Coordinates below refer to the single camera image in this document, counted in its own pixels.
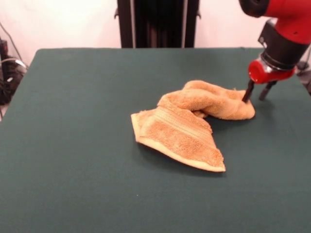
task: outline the table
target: table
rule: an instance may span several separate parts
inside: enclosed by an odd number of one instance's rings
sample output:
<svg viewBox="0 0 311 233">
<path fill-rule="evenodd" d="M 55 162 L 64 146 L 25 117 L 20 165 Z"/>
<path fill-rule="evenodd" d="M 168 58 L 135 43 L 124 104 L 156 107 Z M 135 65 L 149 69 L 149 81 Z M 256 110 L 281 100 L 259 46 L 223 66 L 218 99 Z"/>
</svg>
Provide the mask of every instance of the table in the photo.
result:
<svg viewBox="0 0 311 233">
<path fill-rule="evenodd" d="M 309 233 L 310 97 L 298 79 L 208 118 L 223 174 L 135 142 L 130 114 L 193 79 L 246 88 L 259 49 L 39 50 L 0 124 L 0 232 Z"/>
</svg>

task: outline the towel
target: towel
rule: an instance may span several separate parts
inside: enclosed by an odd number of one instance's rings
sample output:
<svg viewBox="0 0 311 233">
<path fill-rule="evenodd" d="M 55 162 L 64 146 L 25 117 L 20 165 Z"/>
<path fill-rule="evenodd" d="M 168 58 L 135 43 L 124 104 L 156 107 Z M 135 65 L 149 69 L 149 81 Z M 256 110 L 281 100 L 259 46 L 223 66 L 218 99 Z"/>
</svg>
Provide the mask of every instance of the towel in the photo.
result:
<svg viewBox="0 0 311 233">
<path fill-rule="evenodd" d="M 212 137 L 207 116 L 246 120 L 255 115 L 245 90 L 228 90 L 204 81 L 168 93 L 155 109 L 131 114 L 135 140 L 186 165 L 224 172 L 224 158 Z"/>
</svg>

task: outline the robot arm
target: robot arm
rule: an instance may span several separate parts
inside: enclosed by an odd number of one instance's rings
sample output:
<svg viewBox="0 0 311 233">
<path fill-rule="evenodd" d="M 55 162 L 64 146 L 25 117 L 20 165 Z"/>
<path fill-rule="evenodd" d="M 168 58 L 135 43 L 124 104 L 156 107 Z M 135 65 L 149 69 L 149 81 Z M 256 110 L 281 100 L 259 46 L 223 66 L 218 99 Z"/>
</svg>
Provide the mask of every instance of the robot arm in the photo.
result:
<svg viewBox="0 0 311 233">
<path fill-rule="evenodd" d="M 264 51 L 252 61 L 248 72 L 250 82 L 243 98 L 250 98 L 254 84 L 268 83 L 260 99 L 269 89 L 294 75 L 297 63 L 311 43 L 310 0 L 239 0 L 244 13 L 251 17 L 272 17 L 260 36 Z"/>
</svg>

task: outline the towel hem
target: towel hem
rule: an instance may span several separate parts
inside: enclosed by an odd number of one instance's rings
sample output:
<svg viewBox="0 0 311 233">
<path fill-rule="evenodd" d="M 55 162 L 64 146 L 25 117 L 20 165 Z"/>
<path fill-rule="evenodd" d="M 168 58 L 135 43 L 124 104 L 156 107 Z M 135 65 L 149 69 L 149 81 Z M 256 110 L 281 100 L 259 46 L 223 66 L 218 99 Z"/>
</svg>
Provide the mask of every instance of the towel hem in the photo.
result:
<svg viewBox="0 0 311 233">
<path fill-rule="evenodd" d="M 206 170 L 206 171 L 225 172 L 225 167 L 221 167 L 221 166 L 216 167 L 216 166 L 211 166 L 205 162 L 185 159 L 181 157 L 180 155 L 170 151 L 167 147 L 165 147 L 161 143 L 154 141 L 153 139 L 150 139 L 150 138 L 141 137 L 139 135 L 139 126 L 138 126 L 136 114 L 131 114 L 131 120 L 132 120 L 133 129 L 134 129 L 135 139 L 137 142 L 144 144 L 148 147 L 151 147 L 183 164 L 186 164 L 186 165 L 198 168 L 198 169 Z"/>
</svg>

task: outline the orange towel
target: orange towel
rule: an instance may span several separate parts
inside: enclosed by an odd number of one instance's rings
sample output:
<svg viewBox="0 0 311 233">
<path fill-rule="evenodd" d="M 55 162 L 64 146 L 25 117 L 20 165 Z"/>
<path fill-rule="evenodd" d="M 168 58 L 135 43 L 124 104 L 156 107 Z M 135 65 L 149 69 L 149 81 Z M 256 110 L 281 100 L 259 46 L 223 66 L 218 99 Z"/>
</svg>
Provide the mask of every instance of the orange towel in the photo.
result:
<svg viewBox="0 0 311 233">
<path fill-rule="evenodd" d="M 135 139 L 189 166 L 224 172 L 224 158 L 203 118 L 251 119 L 255 109 L 250 101 L 242 101 L 244 93 L 204 81 L 188 82 L 182 90 L 164 95 L 157 108 L 131 115 Z"/>
</svg>

